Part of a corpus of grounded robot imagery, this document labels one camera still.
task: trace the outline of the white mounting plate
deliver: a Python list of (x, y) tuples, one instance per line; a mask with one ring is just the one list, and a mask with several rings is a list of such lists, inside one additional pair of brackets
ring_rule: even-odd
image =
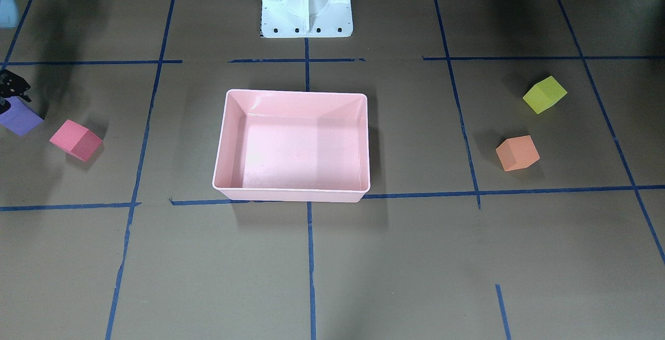
[(353, 32), (351, 4), (328, 3), (316, 16), (311, 16), (310, 29), (304, 17), (293, 14), (286, 6), (263, 3), (261, 37), (349, 37)]

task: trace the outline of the pink plastic bin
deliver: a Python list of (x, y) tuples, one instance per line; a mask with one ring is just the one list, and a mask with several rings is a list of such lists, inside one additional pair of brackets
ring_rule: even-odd
[(358, 202), (370, 189), (366, 96), (231, 89), (212, 184), (231, 200)]

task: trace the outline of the purple cube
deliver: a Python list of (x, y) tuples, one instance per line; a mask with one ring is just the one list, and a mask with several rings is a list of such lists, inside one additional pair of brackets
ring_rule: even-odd
[(11, 107), (6, 112), (0, 113), (0, 124), (15, 134), (23, 136), (44, 121), (33, 110), (30, 110), (21, 101), (21, 98), (10, 97), (5, 100), (10, 103)]

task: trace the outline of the pink container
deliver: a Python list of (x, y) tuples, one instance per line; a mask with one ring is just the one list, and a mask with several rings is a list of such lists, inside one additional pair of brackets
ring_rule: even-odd
[(358, 202), (370, 189), (366, 96), (231, 89), (212, 184), (231, 200)]

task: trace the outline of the yellow-green cube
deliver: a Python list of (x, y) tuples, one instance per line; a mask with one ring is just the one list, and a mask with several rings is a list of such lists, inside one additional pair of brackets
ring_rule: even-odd
[(554, 106), (566, 94), (568, 92), (551, 76), (531, 87), (522, 99), (536, 113), (541, 113)]

